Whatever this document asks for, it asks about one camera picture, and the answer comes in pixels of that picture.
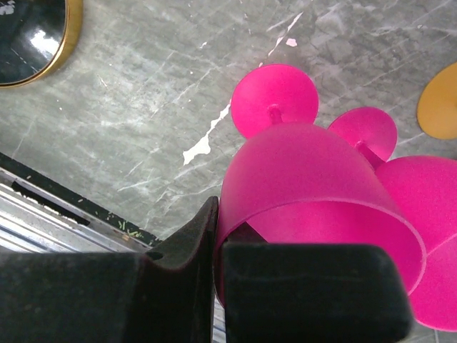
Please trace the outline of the pink wine glass front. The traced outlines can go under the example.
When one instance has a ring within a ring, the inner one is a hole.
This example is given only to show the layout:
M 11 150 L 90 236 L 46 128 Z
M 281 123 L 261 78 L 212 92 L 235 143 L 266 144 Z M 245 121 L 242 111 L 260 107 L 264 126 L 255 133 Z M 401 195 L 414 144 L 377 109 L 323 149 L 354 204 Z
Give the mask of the pink wine glass front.
M 359 107 L 335 119 L 329 131 L 372 164 L 376 176 L 417 230 L 426 268 L 410 301 L 423 326 L 456 331 L 456 161 L 429 155 L 392 158 L 394 120 L 375 107 Z

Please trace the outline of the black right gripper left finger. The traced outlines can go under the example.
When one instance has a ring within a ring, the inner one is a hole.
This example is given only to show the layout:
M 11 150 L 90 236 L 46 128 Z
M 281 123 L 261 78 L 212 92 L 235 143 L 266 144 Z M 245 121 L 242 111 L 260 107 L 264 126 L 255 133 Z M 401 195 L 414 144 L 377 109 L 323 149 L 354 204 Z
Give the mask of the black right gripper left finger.
M 3 342 L 210 342 L 219 201 L 146 252 L 1 255 Z

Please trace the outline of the pink wine glass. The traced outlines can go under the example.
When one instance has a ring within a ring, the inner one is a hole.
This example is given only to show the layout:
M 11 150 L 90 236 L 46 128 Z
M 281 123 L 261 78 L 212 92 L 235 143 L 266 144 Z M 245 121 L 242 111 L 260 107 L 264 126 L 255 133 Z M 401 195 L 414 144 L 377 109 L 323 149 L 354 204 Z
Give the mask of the pink wine glass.
M 242 224 L 270 244 L 373 244 L 395 262 L 408 292 L 426 269 L 426 248 L 376 176 L 392 155 L 397 128 L 375 107 L 315 125 L 318 92 L 286 64 L 248 73 L 231 97 L 246 138 L 226 170 L 219 205 L 214 278 L 224 298 L 222 246 Z
M 410 301 L 423 326 L 456 331 L 456 161 L 429 155 L 392 158 L 394 120 L 375 107 L 359 107 L 335 119 L 329 131 L 372 164 L 376 176 L 417 230 L 426 268 Z

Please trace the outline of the pink wine glass back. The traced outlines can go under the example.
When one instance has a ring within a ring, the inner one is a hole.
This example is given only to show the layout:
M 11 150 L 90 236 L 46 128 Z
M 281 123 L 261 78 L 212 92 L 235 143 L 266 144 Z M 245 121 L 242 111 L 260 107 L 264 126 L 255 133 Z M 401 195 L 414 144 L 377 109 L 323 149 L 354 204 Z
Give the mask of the pink wine glass back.
M 373 244 L 395 262 L 408 292 L 426 269 L 426 248 L 376 176 L 392 155 L 397 128 L 375 107 L 315 125 L 318 92 L 286 64 L 248 73 L 231 97 L 246 138 L 226 170 L 219 205 L 214 278 L 224 298 L 222 246 L 242 224 L 270 244 Z

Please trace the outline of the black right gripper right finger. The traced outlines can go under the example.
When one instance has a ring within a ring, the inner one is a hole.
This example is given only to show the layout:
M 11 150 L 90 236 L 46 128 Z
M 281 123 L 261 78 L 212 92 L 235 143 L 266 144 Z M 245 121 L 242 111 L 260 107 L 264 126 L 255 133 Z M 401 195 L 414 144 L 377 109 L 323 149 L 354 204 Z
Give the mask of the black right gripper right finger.
M 366 244 L 272 244 L 242 224 L 221 247 L 228 342 L 399 342 L 413 315 L 389 255 Z

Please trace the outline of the yellow wine glass front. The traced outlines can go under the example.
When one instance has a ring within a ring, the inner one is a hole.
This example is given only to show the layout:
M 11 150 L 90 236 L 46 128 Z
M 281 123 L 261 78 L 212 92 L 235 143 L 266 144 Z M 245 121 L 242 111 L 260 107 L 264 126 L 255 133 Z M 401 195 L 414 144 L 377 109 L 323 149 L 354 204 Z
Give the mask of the yellow wine glass front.
M 427 135 L 443 140 L 456 138 L 456 63 L 429 81 L 418 101 L 416 116 Z

